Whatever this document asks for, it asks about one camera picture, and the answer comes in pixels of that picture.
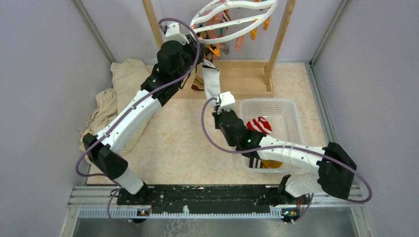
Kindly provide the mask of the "red white striped sock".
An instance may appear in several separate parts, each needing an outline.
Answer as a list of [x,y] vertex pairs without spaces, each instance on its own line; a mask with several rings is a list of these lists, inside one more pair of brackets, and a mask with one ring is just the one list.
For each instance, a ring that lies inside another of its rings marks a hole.
[[273,131],[270,123],[263,116],[251,119],[246,123],[246,127],[250,130],[262,132],[267,135],[271,134]]

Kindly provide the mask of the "mustard yellow sock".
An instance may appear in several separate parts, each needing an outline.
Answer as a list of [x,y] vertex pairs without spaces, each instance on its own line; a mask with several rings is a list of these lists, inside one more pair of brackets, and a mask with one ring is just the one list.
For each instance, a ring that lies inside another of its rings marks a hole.
[[266,160],[266,159],[262,159],[261,160],[262,163],[262,168],[279,168],[283,165],[282,162],[280,161],[275,161],[275,160]]

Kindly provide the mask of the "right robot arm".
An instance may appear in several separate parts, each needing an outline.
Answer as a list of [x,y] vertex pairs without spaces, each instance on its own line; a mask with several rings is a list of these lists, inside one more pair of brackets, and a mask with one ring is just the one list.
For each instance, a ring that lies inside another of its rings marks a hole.
[[321,191],[348,199],[357,165],[338,143],[310,147],[282,141],[247,128],[233,110],[214,111],[212,116],[215,128],[221,130],[227,144],[244,157],[278,161],[303,170],[300,175],[286,175],[282,179],[278,197],[283,203]]

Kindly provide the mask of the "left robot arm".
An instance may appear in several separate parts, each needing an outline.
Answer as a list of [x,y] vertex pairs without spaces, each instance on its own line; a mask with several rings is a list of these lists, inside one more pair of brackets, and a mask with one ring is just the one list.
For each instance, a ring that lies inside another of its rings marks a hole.
[[157,64],[130,103],[103,130],[83,137],[88,160],[102,176],[126,190],[136,204],[147,200],[147,185],[129,168],[120,152],[140,126],[180,90],[183,80],[203,62],[205,45],[194,36],[186,39],[186,43],[164,42],[157,52]]

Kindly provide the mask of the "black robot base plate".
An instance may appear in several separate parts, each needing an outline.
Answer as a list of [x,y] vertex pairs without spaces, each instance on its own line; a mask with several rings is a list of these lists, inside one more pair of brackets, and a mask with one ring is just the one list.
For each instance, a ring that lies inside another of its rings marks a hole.
[[278,205],[301,207],[308,195],[293,197],[285,192],[285,182],[274,185],[148,185],[137,194],[122,189],[118,205],[145,205],[153,214],[267,214]]

